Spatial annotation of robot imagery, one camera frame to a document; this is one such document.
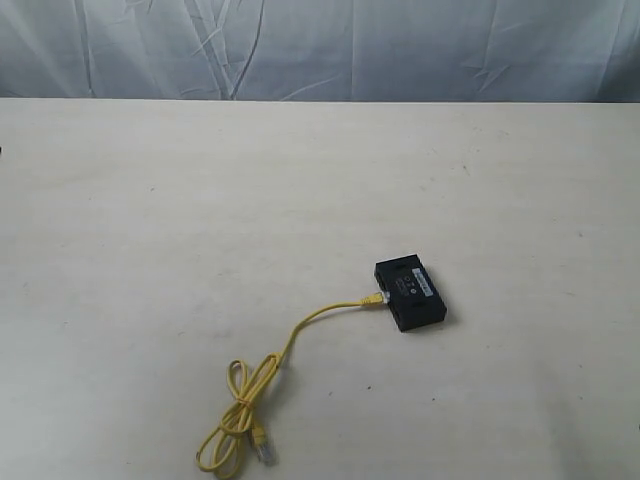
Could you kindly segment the black network switch box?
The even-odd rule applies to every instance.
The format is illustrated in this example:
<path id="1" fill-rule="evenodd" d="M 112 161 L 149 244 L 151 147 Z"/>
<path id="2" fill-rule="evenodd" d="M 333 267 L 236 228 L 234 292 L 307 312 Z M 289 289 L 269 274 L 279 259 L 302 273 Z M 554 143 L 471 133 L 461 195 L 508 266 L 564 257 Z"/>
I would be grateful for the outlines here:
<path id="1" fill-rule="evenodd" d="M 374 278 L 401 332 L 445 320 L 447 307 L 416 254 L 376 263 Z"/>

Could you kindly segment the white backdrop curtain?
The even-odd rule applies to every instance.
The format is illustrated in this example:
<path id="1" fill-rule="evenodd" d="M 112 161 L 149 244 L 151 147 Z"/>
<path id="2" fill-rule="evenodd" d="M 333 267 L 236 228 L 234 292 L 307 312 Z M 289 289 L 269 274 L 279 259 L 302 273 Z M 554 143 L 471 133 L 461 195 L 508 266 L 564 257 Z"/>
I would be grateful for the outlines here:
<path id="1" fill-rule="evenodd" d="M 5 1 L 5 97 L 635 102 L 635 1 Z"/>

